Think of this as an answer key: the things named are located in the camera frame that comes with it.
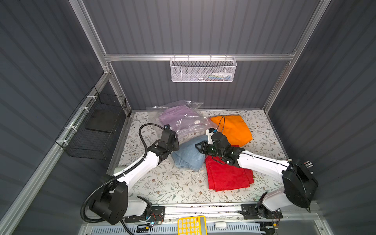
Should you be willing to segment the grey blue garment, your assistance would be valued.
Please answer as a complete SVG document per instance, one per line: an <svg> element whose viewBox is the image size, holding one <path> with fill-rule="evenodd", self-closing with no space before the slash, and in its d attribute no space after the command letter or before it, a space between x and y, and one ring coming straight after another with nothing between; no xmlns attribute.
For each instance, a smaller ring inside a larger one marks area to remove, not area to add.
<svg viewBox="0 0 376 235"><path fill-rule="evenodd" d="M180 145L178 151L171 153L171 157L177 168L187 168L193 171L199 171L205 161L206 155L200 153L195 145L207 141L206 135L198 136Z"/></svg>

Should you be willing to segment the orange trousers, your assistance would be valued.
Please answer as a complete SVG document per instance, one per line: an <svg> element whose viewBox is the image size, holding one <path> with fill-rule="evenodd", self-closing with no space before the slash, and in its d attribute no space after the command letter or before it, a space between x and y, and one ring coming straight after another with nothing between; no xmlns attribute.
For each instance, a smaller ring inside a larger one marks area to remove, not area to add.
<svg viewBox="0 0 376 235"><path fill-rule="evenodd" d="M243 147L253 139L250 129L239 115L211 117L210 120L232 146Z"/></svg>

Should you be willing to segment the lilac garment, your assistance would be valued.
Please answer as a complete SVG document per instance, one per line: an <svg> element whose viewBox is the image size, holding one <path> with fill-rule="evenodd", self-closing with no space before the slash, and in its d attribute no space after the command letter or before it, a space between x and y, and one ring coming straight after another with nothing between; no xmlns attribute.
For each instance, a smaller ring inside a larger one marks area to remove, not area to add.
<svg viewBox="0 0 376 235"><path fill-rule="evenodd" d="M158 119L163 125L169 124L171 130L176 133L207 124L205 117L186 105L168 108L159 115ZM196 125L195 120L200 120L201 123Z"/></svg>

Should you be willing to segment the red garment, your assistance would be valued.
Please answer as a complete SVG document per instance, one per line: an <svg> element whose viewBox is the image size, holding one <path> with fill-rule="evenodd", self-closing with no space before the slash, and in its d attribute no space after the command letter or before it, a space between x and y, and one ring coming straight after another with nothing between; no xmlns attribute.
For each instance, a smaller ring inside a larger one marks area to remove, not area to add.
<svg viewBox="0 0 376 235"><path fill-rule="evenodd" d="M255 182L252 170L225 164L219 157L207 155L205 164L210 190L216 192L238 190L248 188Z"/></svg>

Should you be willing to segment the clear plastic vacuum bag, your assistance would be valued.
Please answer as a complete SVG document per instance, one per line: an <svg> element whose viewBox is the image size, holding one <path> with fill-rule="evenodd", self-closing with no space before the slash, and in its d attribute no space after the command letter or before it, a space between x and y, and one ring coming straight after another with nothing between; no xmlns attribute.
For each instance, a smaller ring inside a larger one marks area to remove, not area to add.
<svg viewBox="0 0 376 235"><path fill-rule="evenodd" d="M199 108L203 102L179 100L161 106L147 107L150 123L160 126L169 125L180 140L188 140L194 135L203 135L214 123L204 116Z"/></svg>

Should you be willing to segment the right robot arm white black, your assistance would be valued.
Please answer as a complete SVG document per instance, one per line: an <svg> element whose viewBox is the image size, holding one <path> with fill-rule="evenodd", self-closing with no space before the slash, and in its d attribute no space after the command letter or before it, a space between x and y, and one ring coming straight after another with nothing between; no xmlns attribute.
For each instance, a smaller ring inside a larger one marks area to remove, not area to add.
<svg viewBox="0 0 376 235"><path fill-rule="evenodd" d="M282 183L275 191L265 192L257 202L256 211L260 217L290 205L310 210L318 181L308 170L307 164L295 160L276 160L231 146L227 137L220 132L209 133L208 139L197 143L195 148L201 154L218 157L220 163L250 169Z"/></svg>

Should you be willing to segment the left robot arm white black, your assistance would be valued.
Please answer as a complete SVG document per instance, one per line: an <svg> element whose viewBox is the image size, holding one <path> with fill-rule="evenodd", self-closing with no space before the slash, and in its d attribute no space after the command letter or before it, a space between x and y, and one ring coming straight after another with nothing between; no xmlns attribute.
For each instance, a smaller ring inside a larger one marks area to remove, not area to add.
<svg viewBox="0 0 376 235"><path fill-rule="evenodd" d="M133 186L150 170L156 168L169 154L179 149L176 132L164 129L161 138L146 148L144 155L91 193L84 201L80 215L88 223L107 221L111 225L124 217L140 216L148 219L151 203L139 196L131 197Z"/></svg>

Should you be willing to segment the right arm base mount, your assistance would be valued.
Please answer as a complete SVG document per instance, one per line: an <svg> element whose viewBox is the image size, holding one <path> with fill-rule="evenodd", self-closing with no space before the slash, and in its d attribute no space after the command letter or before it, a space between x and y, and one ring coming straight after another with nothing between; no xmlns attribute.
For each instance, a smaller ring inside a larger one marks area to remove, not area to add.
<svg viewBox="0 0 376 235"><path fill-rule="evenodd" d="M270 211L262 204L262 200L265 198L267 192L265 192L260 200L256 203L241 204L241 210L239 213L243 215L244 219L281 219L283 214L281 209L276 211Z"/></svg>

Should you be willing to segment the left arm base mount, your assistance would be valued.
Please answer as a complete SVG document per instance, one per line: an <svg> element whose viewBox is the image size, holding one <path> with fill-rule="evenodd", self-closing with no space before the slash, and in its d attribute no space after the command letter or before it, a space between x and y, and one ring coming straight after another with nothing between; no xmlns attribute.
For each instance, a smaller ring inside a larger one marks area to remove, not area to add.
<svg viewBox="0 0 376 235"><path fill-rule="evenodd" d="M165 206L152 205L147 199L136 197L128 200L128 208L123 216L126 223L156 223L165 219Z"/></svg>

